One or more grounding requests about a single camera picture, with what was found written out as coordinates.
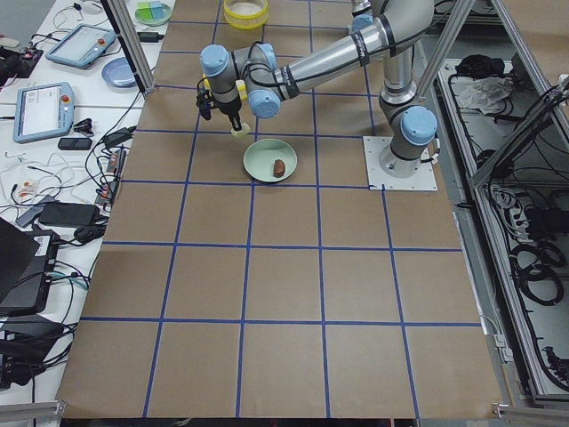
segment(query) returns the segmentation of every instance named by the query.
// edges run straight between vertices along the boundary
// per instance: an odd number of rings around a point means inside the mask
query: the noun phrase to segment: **tablet with blue frame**
[[[67,135],[74,110],[75,95],[69,83],[20,89],[13,139],[21,144]]]
[[[81,24],[67,34],[45,58],[76,68],[88,68],[115,42],[112,29]]]

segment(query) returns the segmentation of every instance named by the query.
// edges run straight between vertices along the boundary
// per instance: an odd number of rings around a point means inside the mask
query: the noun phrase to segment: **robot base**
[[[391,137],[364,137],[365,164],[370,189],[403,191],[437,191],[437,181],[431,163],[419,163],[416,173],[409,178],[397,178],[386,173],[380,166],[380,156],[391,143]],[[421,158],[429,158],[425,149]]]

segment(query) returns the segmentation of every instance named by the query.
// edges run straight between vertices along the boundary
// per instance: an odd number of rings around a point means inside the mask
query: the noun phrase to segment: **green plate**
[[[284,161],[284,175],[273,175],[275,161]],[[245,170],[255,180],[279,182],[291,176],[296,169],[297,157],[293,147],[275,139],[258,140],[251,144],[243,156]]]
[[[158,20],[155,20],[154,18],[145,20],[140,17],[140,11],[137,9],[136,12],[134,12],[134,18],[136,18],[138,22],[148,25],[149,27],[158,27],[170,20],[170,17],[172,16],[172,8],[168,4],[162,3],[162,13],[164,14],[163,18]]]

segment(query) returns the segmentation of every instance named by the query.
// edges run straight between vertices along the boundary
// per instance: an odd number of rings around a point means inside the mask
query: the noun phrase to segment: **blue joint cap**
[[[219,44],[206,46],[199,55],[202,70],[207,77],[215,77],[226,70],[229,64],[228,50]]]
[[[259,44],[259,48],[263,51],[263,53],[267,57],[268,65],[270,66],[271,71],[275,71],[276,56],[275,56],[275,49],[273,49],[273,45],[269,43],[263,43]]]
[[[362,29],[369,27],[373,24],[373,16],[368,13],[363,13],[361,15],[357,15],[352,22],[352,30],[353,32],[361,31]]]
[[[249,93],[251,111],[258,118],[271,118],[281,110],[281,100],[271,91],[258,89]]]
[[[437,133],[437,118],[424,107],[410,107],[403,113],[401,132],[412,145],[423,147]]]

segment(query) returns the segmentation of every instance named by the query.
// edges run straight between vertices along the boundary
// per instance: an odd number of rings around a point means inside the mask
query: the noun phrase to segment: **yellow container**
[[[231,27],[253,29],[268,19],[268,0],[223,0],[223,14]]]

